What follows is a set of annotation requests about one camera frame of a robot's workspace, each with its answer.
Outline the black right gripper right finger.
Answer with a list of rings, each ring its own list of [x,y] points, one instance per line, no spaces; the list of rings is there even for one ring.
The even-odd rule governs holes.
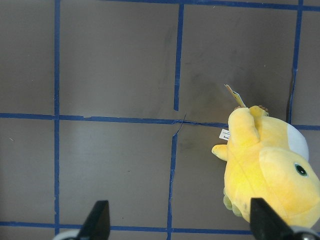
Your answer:
[[[294,232],[263,198],[250,200],[250,230],[256,240],[292,240]]]

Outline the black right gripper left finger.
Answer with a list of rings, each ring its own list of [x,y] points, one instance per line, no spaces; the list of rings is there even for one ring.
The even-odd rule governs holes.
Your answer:
[[[98,200],[79,233],[78,240],[107,240],[110,236],[110,209],[108,200]]]

